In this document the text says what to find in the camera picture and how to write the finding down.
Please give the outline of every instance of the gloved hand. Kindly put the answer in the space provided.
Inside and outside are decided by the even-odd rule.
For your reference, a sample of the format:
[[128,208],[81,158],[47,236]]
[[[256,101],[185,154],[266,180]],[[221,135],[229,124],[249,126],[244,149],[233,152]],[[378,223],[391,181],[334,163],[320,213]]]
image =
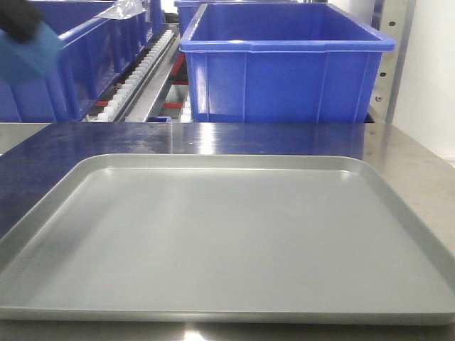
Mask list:
[[27,0],[0,0],[0,29],[19,43],[35,38],[41,19]]

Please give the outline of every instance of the blue storage bin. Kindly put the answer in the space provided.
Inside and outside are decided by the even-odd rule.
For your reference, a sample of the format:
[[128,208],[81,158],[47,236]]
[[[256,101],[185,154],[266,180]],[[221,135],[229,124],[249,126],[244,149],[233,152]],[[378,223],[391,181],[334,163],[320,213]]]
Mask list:
[[161,0],[143,0],[146,2],[147,12],[145,13],[146,44],[152,38],[159,35],[164,28],[163,11],[161,10]]
[[149,123],[169,123],[172,122],[172,117],[169,116],[150,116],[147,118]]
[[96,17],[113,3],[33,2],[64,47],[45,78],[17,86],[0,79],[0,121],[71,121],[86,115],[139,52],[137,16]]
[[394,47],[328,4],[203,4],[181,41],[199,122],[364,122]]
[[[176,0],[174,5],[178,11],[178,29],[183,36],[201,4],[248,4],[261,2],[258,0]],[[296,0],[266,0],[263,2],[296,2]]]

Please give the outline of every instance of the metal frame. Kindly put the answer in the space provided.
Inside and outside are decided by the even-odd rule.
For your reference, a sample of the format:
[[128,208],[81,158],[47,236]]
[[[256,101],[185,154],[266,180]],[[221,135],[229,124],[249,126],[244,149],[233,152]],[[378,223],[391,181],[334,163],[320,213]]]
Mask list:
[[131,100],[131,105],[125,111],[125,114],[119,117],[117,121],[147,122],[149,116],[159,115],[173,82],[169,75],[180,53],[179,44],[180,36],[177,33],[175,39],[153,69],[150,77],[147,78],[143,87],[138,90],[134,99]]
[[397,41],[395,52],[384,54],[370,103],[371,116],[377,122],[393,121],[416,1],[375,1],[373,26]]
[[144,59],[149,59],[148,61],[141,60],[141,58],[137,61],[137,68],[134,71],[138,70],[139,67],[142,69],[146,68],[145,71],[138,70],[139,74],[136,74],[135,77],[139,77],[138,80],[132,78],[132,74],[128,76],[126,82],[131,80],[131,82],[127,85],[128,87],[132,87],[131,94],[123,94],[124,99],[120,97],[117,99],[115,103],[111,103],[108,101],[107,107],[111,107],[114,111],[114,117],[110,118],[108,114],[108,121],[121,121],[125,118],[125,116],[129,113],[129,110],[133,107],[134,103],[137,101],[142,89],[148,84],[148,80],[152,78],[153,73],[159,67],[161,61],[163,60],[164,56],[167,54],[172,42],[175,39],[176,32],[175,30],[165,30],[162,34],[160,39],[157,39],[153,42],[153,50],[150,50],[144,56]]

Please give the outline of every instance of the steel countertop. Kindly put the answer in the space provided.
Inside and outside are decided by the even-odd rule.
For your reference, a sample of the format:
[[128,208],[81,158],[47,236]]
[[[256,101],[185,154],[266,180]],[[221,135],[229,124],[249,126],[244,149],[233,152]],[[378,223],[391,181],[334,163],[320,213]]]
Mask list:
[[[400,130],[382,124],[51,124],[0,157],[0,236],[78,162],[105,153],[338,155],[363,159],[455,254],[455,169]],[[453,340],[455,325],[0,322],[0,340],[277,339]]]

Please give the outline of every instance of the metal baking tray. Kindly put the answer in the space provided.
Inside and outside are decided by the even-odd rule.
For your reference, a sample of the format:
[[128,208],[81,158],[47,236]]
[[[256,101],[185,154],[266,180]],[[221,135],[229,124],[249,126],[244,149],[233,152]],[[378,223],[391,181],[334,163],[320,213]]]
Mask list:
[[0,241],[0,318],[436,325],[455,262],[367,163],[107,155]]

